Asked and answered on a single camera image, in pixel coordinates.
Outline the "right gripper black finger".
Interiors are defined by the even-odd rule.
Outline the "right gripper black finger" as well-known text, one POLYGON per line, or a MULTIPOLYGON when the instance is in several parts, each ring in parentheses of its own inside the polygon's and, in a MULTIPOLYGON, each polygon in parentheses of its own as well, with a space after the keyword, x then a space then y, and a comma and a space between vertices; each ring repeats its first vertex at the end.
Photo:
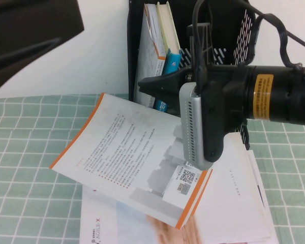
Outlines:
POLYGON ((165 102, 170 107, 179 107, 179 91, 168 91, 162 89, 139 88, 140 92, 155 97, 162 102, 165 102))
POLYGON ((180 89, 192 74, 191 66, 161 76, 146 77, 138 82, 142 89, 180 89))

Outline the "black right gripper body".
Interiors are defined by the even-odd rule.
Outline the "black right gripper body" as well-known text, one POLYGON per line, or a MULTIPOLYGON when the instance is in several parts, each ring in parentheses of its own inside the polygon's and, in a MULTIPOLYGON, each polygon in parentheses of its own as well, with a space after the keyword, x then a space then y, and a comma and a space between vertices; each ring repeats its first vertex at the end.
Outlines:
POLYGON ((189 25, 192 74, 182 85, 182 127, 191 132, 247 132, 242 67, 214 65, 210 23, 189 25))

